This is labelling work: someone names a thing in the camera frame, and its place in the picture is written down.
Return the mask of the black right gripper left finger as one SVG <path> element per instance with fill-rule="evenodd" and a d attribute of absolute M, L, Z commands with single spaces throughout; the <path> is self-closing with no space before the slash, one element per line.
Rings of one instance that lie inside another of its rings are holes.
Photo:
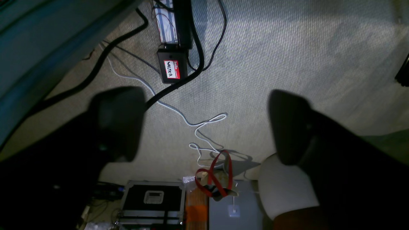
<path fill-rule="evenodd" d="M 88 109 L 1 162 L 1 229 L 74 230 L 107 163 L 137 153 L 144 91 L 119 87 Z"/>

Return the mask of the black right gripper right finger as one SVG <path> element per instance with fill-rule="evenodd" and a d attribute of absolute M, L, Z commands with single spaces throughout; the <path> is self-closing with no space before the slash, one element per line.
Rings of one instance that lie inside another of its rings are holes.
<path fill-rule="evenodd" d="M 296 94 L 268 100 L 280 161 L 306 173 L 330 230 L 407 230 L 408 166 L 311 108 Z"/>

